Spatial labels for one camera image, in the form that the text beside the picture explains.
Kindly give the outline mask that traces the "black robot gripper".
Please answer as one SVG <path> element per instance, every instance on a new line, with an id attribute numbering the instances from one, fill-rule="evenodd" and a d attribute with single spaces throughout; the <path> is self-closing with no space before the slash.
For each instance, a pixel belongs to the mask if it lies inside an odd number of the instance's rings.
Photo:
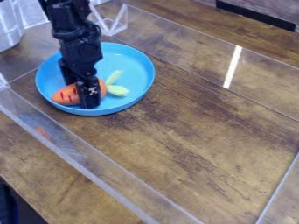
<path id="1" fill-rule="evenodd" d="M 97 25 L 62 25 L 56 28 L 56 39 L 60 41 L 58 66 L 66 85 L 76 82 L 78 105 L 93 109 L 100 104 L 100 85 L 96 74 L 96 63 L 102 59 L 100 48 L 101 31 Z"/>

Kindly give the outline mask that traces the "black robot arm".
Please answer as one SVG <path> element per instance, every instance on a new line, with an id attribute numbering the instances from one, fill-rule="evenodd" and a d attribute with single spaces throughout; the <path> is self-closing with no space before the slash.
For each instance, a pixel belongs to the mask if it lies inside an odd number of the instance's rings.
<path id="1" fill-rule="evenodd" d="M 78 105 L 93 109 L 100 104 L 96 63 L 102 60 L 101 30 L 88 20 L 89 0 L 38 0 L 50 22 L 50 35 L 60 42 L 62 79 L 78 92 Z"/>

